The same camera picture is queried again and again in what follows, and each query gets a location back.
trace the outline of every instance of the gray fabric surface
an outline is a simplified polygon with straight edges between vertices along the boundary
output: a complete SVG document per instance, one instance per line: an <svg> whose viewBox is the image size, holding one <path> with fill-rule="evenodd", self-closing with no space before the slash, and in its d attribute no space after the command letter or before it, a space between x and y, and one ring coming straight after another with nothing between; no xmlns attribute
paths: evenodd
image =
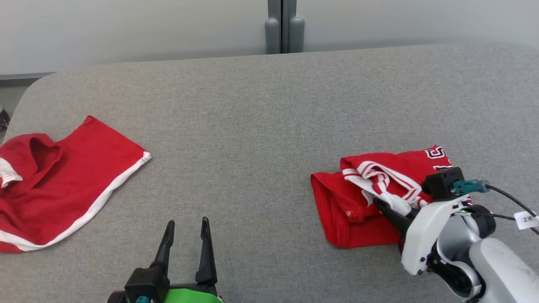
<svg viewBox="0 0 539 303"><path fill-rule="evenodd" d="M458 302L437 276L410 276L394 246L327 243L309 182L341 156L443 146L465 176L539 209L539 52L428 45L80 68L23 96L6 140L54 140L94 115L154 157L75 234L0 255L5 302L105 302L148 266L176 221L169 269L193 281L210 219L218 292L240 302ZM520 211L495 193L493 211ZM496 237L539 270L539 238Z"/></svg>

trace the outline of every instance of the folded red clothing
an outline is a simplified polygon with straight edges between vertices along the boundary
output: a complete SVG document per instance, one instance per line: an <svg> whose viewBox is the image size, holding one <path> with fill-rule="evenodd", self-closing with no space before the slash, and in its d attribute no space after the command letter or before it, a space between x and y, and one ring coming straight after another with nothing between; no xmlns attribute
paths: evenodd
<svg viewBox="0 0 539 303"><path fill-rule="evenodd" d="M428 175L452 167L442 147L341 159L341 171L311 175L326 238L340 248L396 244L399 234L372 203L378 197L406 214L431 203L421 190Z"/></svg>
<svg viewBox="0 0 539 303"><path fill-rule="evenodd" d="M65 139L14 137L0 147L0 252L55 244L81 228L150 154L88 116Z"/></svg>

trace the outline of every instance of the cable connector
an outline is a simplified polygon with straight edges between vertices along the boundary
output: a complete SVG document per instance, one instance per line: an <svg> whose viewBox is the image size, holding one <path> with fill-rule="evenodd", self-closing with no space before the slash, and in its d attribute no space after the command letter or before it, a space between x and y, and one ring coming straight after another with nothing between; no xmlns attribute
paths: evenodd
<svg viewBox="0 0 539 303"><path fill-rule="evenodd" d="M451 193L457 196L469 194L470 192L485 193L489 191L489 189L487 188L488 184L489 183L487 180L477 179L456 181L453 183L453 189L451 190Z"/></svg>
<svg viewBox="0 0 539 303"><path fill-rule="evenodd" d="M142 295L138 299L136 299L135 303L150 303L150 299Z"/></svg>

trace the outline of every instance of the white stripe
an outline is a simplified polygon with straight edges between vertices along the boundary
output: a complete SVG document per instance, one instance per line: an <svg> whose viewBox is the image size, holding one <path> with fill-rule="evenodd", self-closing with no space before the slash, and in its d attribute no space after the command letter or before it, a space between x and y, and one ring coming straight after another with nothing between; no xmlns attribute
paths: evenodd
<svg viewBox="0 0 539 303"><path fill-rule="evenodd" d="M399 183L402 187L408 190L408 193L404 195L402 199L410 201L411 199L414 199L415 197L417 197L417 195L419 195L419 193L421 192L421 186L410 177L403 175L389 167L386 167L374 161L361 162L361 164L357 167L357 171L360 171L360 172L362 171L365 175L367 175L368 174L367 169L372 169L372 167L374 166L379 167L385 173L390 175L395 181L397 181L397 183Z"/></svg>
<svg viewBox="0 0 539 303"><path fill-rule="evenodd" d="M366 171L363 173L363 175L361 175L361 177L362 177L363 179L370 179L370 178L372 178L372 177L374 177L374 176L376 176L376 175L383 174L383 173L384 173L384 172L382 172L382 171L378 171L378 170L374 170L374 169L372 169L372 170L366 170Z"/></svg>
<svg viewBox="0 0 539 303"><path fill-rule="evenodd" d="M386 201L390 206L391 209L398 212L399 214L406 216L410 213L412 210L412 207L409 206L404 200L402 200L399 196L394 195L388 191L381 194L378 198Z"/></svg>
<svg viewBox="0 0 539 303"><path fill-rule="evenodd" d="M0 178L2 178L2 188L8 186L11 181L23 180L23 178L13 169L11 164L4 158L0 158Z"/></svg>
<svg viewBox="0 0 539 303"><path fill-rule="evenodd" d="M428 205L429 203L423 199L419 200L419 208L424 207L425 205Z"/></svg>
<svg viewBox="0 0 539 303"><path fill-rule="evenodd" d="M385 186L388 187L389 186L389 176L387 174L384 174L384 182L385 182Z"/></svg>
<svg viewBox="0 0 539 303"><path fill-rule="evenodd" d="M88 208L88 211L82 217L75 220L75 222L73 222L73 224L68 229L56 236L56 238L54 238L49 243L44 245L37 245L26 239L17 237L5 231L0 231L0 242L11 243L22 251L32 251L50 246L65 239L67 236L74 233L77 229L81 228L84 224L88 223L88 221L90 221L90 219L92 219L95 214L99 212L105 202L107 202L108 198L112 194L112 191L122 185L130 175L132 175L136 170L138 170L144 163L148 162L148 160L150 159L151 155L145 151L142 158L136 161L133 166L121 173L109 184L109 186L107 186L107 188L101 193L101 195L99 195L99 197L97 197L97 199L94 201L94 203L92 203L90 208Z"/></svg>
<svg viewBox="0 0 539 303"><path fill-rule="evenodd" d="M359 175L357 170L355 170L353 168L345 168L345 169L343 169L342 174L343 175Z"/></svg>
<svg viewBox="0 0 539 303"><path fill-rule="evenodd" d="M363 179L359 176L350 175L344 177L345 180L352 182L353 184L361 187L362 189L370 192L371 194L378 196L378 193L372 189L372 181L369 179Z"/></svg>
<svg viewBox="0 0 539 303"><path fill-rule="evenodd" d="M420 196L417 196L414 199L412 199L411 201L409 201L408 205L411 206L412 208L420 209L421 208L421 206L420 206L421 201L423 201L423 199L421 199Z"/></svg>
<svg viewBox="0 0 539 303"><path fill-rule="evenodd" d="M384 175L384 173L378 175L378 187L380 188L381 192L386 192L388 190L388 188L385 186Z"/></svg>

